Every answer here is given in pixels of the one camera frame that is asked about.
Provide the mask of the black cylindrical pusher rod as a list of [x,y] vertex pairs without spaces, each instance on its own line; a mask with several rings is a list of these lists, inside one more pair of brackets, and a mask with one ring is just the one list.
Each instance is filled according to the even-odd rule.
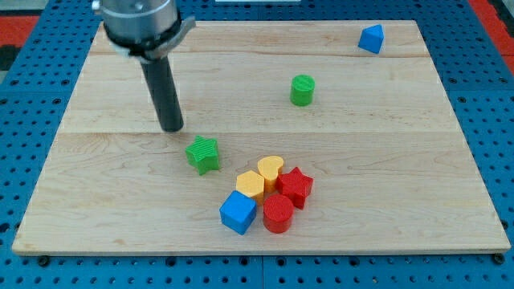
[[178,132],[184,122],[168,57],[141,64],[157,119],[164,132]]

